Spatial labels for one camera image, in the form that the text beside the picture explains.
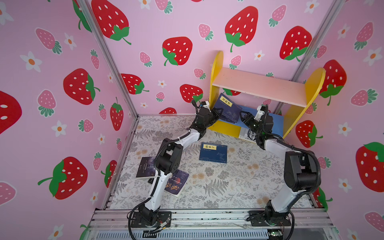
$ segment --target white flower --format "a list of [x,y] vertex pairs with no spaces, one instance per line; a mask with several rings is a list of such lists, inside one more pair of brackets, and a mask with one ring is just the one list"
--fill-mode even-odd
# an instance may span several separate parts
[[67,128],[66,124],[61,124],[60,121],[57,121],[57,126],[51,127],[53,131],[56,131],[56,137],[60,135],[65,135],[65,129]]
[[364,58],[363,62],[368,62],[368,65],[369,66],[372,66],[373,63],[376,61],[376,60],[379,60],[379,59],[382,59],[383,56],[380,54],[380,51],[381,51],[381,47],[379,47],[378,49],[376,49],[375,51],[373,50],[368,50],[368,56],[366,58]]
[[339,188],[344,189],[344,192],[348,192],[348,189],[352,189],[351,185],[348,184],[348,179],[342,180],[341,178],[339,178],[339,182]]
[[97,140],[99,140],[99,145],[101,145],[102,143],[105,143],[104,140],[105,140],[105,136],[103,136],[101,133],[100,133],[100,137],[97,138]]
[[11,17],[11,15],[9,15],[7,12],[6,12],[7,8],[5,7],[5,3],[3,2],[0,2],[0,24],[1,25],[5,25],[5,21],[8,20],[8,21],[13,21],[13,18]]
[[342,133],[344,136],[348,135],[348,132],[352,130],[352,128],[348,127],[348,123],[345,122],[343,125],[339,124],[339,134]]
[[166,86],[165,81],[159,81],[158,86],[161,86],[162,88],[164,88],[164,86]]
[[63,232],[61,231],[64,227],[64,224],[60,227],[55,226],[53,228],[53,233],[48,237],[49,240],[56,240],[57,238],[61,237],[63,235]]
[[146,8],[149,10],[149,4],[151,0],[139,0],[141,9]]
[[28,56],[25,55],[20,55],[22,60],[26,62],[25,68],[27,70],[31,70],[32,68],[35,69],[36,71],[40,72],[40,67],[39,65],[43,63],[40,59],[35,58],[33,53],[31,51],[28,52]]
[[312,0],[310,2],[307,2],[307,8],[305,9],[304,13],[306,12],[313,13],[314,8],[320,5],[320,3],[316,1],[317,0]]
[[77,47],[77,45],[74,43],[73,41],[73,36],[68,36],[68,34],[64,33],[65,35],[65,44],[68,44],[71,48],[71,50],[73,50],[74,47]]
[[97,195],[99,195],[98,192],[93,192],[93,195],[90,199],[90,201],[92,202],[92,205],[98,200]]
[[348,238],[350,240],[360,240],[357,232],[352,232],[349,228],[347,228],[347,231],[348,231]]

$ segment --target book cover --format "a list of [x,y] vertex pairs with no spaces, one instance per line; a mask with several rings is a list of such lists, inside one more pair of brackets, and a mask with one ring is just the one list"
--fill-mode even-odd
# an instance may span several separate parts
[[209,142],[202,142],[199,160],[227,163],[227,146]]
[[153,166],[155,157],[142,157],[136,178],[153,178],[155,177],[155,167]]
[[[189,177],[189,173],[184,172],[182,170],[176,170],[172,178],[170,178],[167,182],[165,192],[175,196],[179,197],[181,190],[183,189],[184,185],[186,184]],[[153,184],[154,178],[151,178],[148,180],[148,183]]]

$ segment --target pink strawberry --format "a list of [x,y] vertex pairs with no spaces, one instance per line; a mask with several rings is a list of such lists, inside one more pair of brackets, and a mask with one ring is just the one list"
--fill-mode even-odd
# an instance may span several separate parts
[[211,27],[206,24],[199,25],[200,37],[205,38],[206,41],[210,41],[214,37],[214,32],[211,31]]
[[92,49],[91,50],[91,61],[93,63],[93,66],[96,68],[96,69],[99,69],[99,66],[100,66],[100,61],[98,59],[98,56],[97,56],[97,53],[95,51],[95,49]]
[[365,106],[367,103],[371,104],[373,101],[375,101],[377,98],[378,93],[374,89],[362,89],[358,91],[352,98],[351,103],[353,105],[362,107]]
[[120,138],[118,138],[118,139],[116,140],[116,144],[118,145],[118,150],[121,150],[121,145],[122,145],[122,143],[121,143]]
[[231,63],[229,64],[230,69],[236,69],[238,65],[241,63],[241,56],[237,55],[236,57],[231,59]]
[[140,61],[144,64],[144,66],[146,67],[151,67],[152,66],[152,62],[151,62],[151,58],[148,56],[148,54],[146,54],[145,52],[141,52],[140,53]]
[[107,119],[107,110],[104,108],[104,105],[100,103],[99,105],[100,117],[103,120]]
[[63,51],[61,50],[60,43],[55,41],[55,37],[52,33],[42,28],[35,29],[36,36],[39,38],[44,47],[48,50],[52,50],[53,53],[60,55]]
[[367,22],[356,36],[355,50],[359,51],[367,45],[367,41],[373,35],[373,22]]
[[195,73],[195,77],[200,78],[200,79],[204,79],[207,77],[207,75],[204,73],[204,71],[199,69],[199,68],[195,68],[193,70],[193,73]]
[[6,204],[16,196],[16,188],[11,184],[0,181],[0,206]]
[[101,153],[97,152],[95,154],[95,159],[93,160],[93,169],[97,171],[101,165]]
[[381,216],[377,212],[369,212],[365,215],[365,220],[367,220],[372,227],[380,232],[384,232],[384,216]]
[[46,118],[55,113],[53,109],[56,107],[56,100],[51,91],[43,90],[37,98],[37,103],[40,105],[38,107],[40,114]]
[[156,94],[156,100],[157,100],[158,102],[162,102],[162,101],[164,100],[164,98],[165,98],[165,96],[164,96],[164,93],[163,93],[163,92],[158,92],[158,93]]
[[279,21],[284,18],[286,10],[286,5],[281,5],[280,7],[276,8],[276,10],[273,11],[271,15],[272,18],[269,19],[269,27],[273,28],[278,25]]
[[90,132],[93,129],[93,123],[88,119],[81,120],[79,122],[78,127],[79,127],[79,130],[82,132]]

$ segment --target book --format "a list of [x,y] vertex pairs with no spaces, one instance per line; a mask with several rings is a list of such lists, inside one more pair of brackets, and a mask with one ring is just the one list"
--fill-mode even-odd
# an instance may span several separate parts
[[[188,180],[188,177],[189,177],[189,173],[179,169],[176,170],[173,173],[172,178],[168,180],[164,191],[175,197],[179,197],[181,190],[183,189],[183,187],[185,186]],[[151,178],[148,180],[148,183],[153,184],[153,181],[154,181],[154,178]]]
[[139,165],[139,169],[137,170],[136,178],[144,179],[144,178],[153,178],[155,177],[155,167],[153,165],[155,157],[142,157]]
[[199,160],[227,163],[227,146],[209,142],[202,142]]

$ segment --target pink wallpaper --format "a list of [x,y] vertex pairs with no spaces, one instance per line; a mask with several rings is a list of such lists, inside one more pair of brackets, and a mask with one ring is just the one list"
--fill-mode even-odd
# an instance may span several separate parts
[[[88,1],[139,114],[193,113],[180,87],[207,100],[219,50],[224,67],[290,79],[332,2]],[[235,94],[250,107],[267,100]]]
[[82,17],[71,0],[0,2],[1,239],[82,239],[132,125]]
[[315,197],[344,240],[384,239],[383,9],[383,1],[345,3],[301,78],[324,67],[320,96],[287,137],[319,158]]

